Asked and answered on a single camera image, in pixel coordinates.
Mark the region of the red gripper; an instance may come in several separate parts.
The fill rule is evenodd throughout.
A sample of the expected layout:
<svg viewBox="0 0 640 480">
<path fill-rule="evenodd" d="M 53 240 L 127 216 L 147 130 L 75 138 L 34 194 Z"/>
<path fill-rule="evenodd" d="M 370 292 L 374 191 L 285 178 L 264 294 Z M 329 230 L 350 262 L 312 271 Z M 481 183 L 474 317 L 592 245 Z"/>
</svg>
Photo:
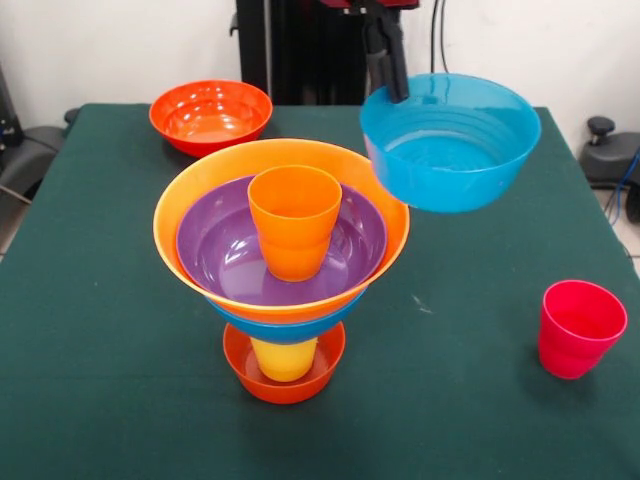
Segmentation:
<svg viewBox="0 0 640 480">
<path fill-rule="evenodd" d="M 420 6 L 419 0 L 320 0 L 329 8 L 360 14 L 385 10 L 379 18 L 368 12 L 363 25 L 363 41 L 369 71 L 370 92 L 386 86 L 392 103 L 409 96 L 408 74 L 400 26 L 400 11 Z"/>
</svg>

